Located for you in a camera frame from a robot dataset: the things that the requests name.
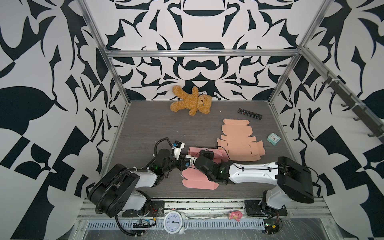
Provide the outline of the pink cardboard box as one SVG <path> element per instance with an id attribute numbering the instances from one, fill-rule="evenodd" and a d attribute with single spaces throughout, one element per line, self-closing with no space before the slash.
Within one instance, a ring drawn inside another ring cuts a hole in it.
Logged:
<path id="1" fill-rule="evenodd" d="M 221 162 L 228 161 L 228 156 L 223 148 L 208 149 L 208 151 L 214 152 L 215 163 L 219 164 Z M 186 188 L 200 190 L 215 190 L 219 186 L 219 184 L 209 181 L 203 173 L 195 169 L 194 165 L 192 165 L 191 168 L 183 170 L 181 175 L 184 178 L 182 180 L 182 183 Z"/>

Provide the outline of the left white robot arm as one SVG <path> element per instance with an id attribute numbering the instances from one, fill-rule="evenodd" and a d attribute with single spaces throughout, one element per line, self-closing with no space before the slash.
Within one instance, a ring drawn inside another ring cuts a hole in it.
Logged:
<path id="1" fill-rule="evenodd" d="M 140 189 L 158 186 L 174 169 L 185 170 L 188 162 L 182 154 L 184 147 L 183 142 L 171 143 L 166 137 L 155 143 L 153 158 L 144 168 L 113 166 L 87 194 L 88 200 L 95 205 L 96 214 L 114 218 L 119 230 L 129 237 L 144 235 L 143 230 L 125 229 L 118 215 L 121 211 L 133 211 L 143 216 L 157 212 L 150 209 L 151 197 Z"/>

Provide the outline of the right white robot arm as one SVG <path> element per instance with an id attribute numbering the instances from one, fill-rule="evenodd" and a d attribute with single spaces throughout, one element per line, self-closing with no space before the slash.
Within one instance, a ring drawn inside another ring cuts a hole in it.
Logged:
<path id="1" fill-rule="evenodd" d="M 214 152 L 201 151 L 190 160 L 190 166 L 203 173 L 209 181 L 220 185 L 256 183 L 273 185 L 264 192 L 260 203 L 264 211 L 280 210 L 287 203 L 312 204 L 315 201 L 311 170 L 287 157 L 261 165 L 243 165 L 230 160 L 215 163 Z"/>

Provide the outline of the peach flat cardboard box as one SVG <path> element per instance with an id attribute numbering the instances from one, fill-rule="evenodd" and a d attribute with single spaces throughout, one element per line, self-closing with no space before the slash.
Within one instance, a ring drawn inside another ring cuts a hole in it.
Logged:
<path id="1" fill-rule="evenodd" d="M 257 141 L 248 120 L 224 119 L 223 134 L 217 139 L 233 161 L 255 162 L 266 154 L 262 141 Z"/>

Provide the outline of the small pink toy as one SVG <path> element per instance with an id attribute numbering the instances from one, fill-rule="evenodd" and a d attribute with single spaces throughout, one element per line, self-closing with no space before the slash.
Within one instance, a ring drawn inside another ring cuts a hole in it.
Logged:
<path id="1" fill-rule="evenodd" d="M 240 211 L 230 211 L 229 212 L 229 220 L 235 220 L 235 221 L 239 222 L 242 217 L 243 217 L 243 214 Z"/>

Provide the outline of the white round alarm clock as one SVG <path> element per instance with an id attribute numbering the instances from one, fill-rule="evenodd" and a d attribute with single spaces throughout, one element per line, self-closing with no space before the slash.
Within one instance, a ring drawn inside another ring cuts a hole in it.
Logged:
<path id="1" fill-rule="evenodd" d="M 180 211 L 170 211 L 164 217 L 164 230 L 169 234 L 182 235 L 189 228 L 189 218 Z"/>

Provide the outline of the small teal alarm clock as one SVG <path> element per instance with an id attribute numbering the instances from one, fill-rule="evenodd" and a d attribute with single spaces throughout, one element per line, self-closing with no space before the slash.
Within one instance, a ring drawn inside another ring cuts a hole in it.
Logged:
<path id="1" fill-rule="evenodd" d="M 268 135 L 268 137 L 267 137 L 267 141 L 269 142 L 269 143 L 271 143 L 272 145 L 274 145 L 274 146 L 276 146 L 278 143 L 279 143 L 279 141 L 281 140 L 281 137 L 279 137 L 277 134 L 275 134 L 275 133 L 271 133 L 271 134 L 269 134 Z"/>

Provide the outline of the black remote control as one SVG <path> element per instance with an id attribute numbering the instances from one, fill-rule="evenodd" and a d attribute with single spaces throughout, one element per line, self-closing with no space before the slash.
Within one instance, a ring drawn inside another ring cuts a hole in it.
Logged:
<path id="1" fill-rule="evenodd" d="M 257 120 L 262 120 L 262 118 L 263 118 L 263 116 L 260 114 L 257 114 L 257 113 L 254 113 L 254 112 L 251 112 L 248 110 L 244 110 L 241 108 L 238 109 L 238 113 L 241 115 L 244 115 L 244 116 L 248 116 L 248 117 L 253 118 L 253 119 L 257 119 Z"/>

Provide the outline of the brown teddy bear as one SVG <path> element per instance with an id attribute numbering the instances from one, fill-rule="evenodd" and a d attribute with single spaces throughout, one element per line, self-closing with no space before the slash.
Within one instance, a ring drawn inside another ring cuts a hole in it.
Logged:
<path id="1" fill-rule="evenodd" d="M 174 86 L 173 94 L 180 99 L 170 105 L 170 110 L 174 113 L 180 110 L 189 110 L 189 116 L 194 116 L 197 112 L 209 114 L 212 107 L 212 96 L 200 95 L 197 87 L 192 88 L 192 93 L 188 94 L 180 86 Z"/>

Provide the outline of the green circuit board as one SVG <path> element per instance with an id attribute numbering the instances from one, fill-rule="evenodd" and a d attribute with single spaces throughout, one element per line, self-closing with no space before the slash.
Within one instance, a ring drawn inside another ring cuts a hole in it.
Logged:
<path id="1" fill-rule="evenodd" d="M 281 226 L 278 223 L 269 220 L 264 220 L 264 228 L 265 229 L 262 230 L 262 232 L 270 236 L 275 235 L 281 230 Z"/>

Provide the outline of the grey wall hook rail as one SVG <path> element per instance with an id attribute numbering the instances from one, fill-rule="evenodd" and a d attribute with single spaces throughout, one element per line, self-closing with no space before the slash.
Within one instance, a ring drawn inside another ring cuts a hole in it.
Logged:
<path id="1" fill-rule="evenodd" d="M 356 117 L 354 121 L 361 121 L 371 131 L 368 134 L 369 138 L 377 138 L 382 144 L 384 144 L 384 122 L 363 103 L 362 100 L 350 90 L 342 80 L 333 76 L 330 71 L 326 73 L 327 79 L 322 82 L 322 85 L 327 85 L 332 89 L 332 99 L 334 96 L 338 96 L 343 103 L 341 106 L 354 112 Z"/>

